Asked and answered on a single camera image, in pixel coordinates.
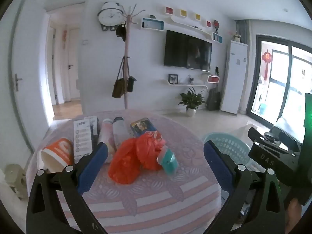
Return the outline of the person's right hand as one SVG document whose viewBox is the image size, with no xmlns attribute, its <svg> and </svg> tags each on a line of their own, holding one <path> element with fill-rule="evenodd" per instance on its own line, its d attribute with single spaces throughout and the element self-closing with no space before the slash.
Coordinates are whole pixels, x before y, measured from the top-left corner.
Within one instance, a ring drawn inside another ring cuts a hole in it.
<svg viewBox="0 0 312 234">
<path fill-rule="evenodd" d="M 302 205 L 297 198 L 291 200 L 286 213 L 285 233 L 289 233 L 301 219 Z"/>
</svg>

